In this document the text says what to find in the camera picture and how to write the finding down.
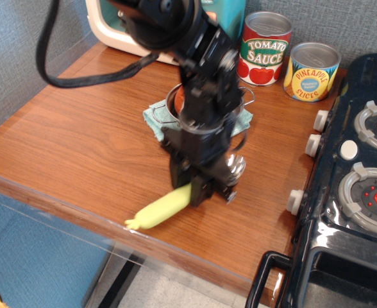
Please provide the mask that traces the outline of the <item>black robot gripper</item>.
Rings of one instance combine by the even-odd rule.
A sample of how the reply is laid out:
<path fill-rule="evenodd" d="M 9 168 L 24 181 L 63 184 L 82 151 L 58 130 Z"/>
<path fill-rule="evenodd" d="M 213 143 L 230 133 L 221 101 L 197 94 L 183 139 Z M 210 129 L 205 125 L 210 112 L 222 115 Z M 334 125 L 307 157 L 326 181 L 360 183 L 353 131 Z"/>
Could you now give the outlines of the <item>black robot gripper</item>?
<path fill-rule="evenodd" d="M 162 147 L 170 154 L 172 186 L 177 189 L 191 181 L 191 206 L 198 207 L 212 197 L 212 178 L 222 184 L 228 182 L 222 165 L 227 159 L 234 126 L 232 120 L 227 120 L 215 131 L 202 134 L 162 128 Z"/>

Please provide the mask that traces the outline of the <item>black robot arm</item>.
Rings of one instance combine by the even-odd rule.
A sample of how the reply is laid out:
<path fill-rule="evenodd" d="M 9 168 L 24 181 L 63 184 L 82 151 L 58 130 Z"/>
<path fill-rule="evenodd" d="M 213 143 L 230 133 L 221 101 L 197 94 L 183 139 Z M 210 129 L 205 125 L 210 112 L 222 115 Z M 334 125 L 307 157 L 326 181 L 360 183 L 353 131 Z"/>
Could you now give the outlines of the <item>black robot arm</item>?
<path fill-rule="evenodd" d="M 132 39 L 152 53 L 166 53 L 180 66 L 184 90 L 180 129 L 164 128 L 172 185 L 190 184 L 190 203 L 213 193 L 230 198 L 237 183 L 226 163 L 242 105 L 234 41 L 199 1 L 114 1 Z"/>

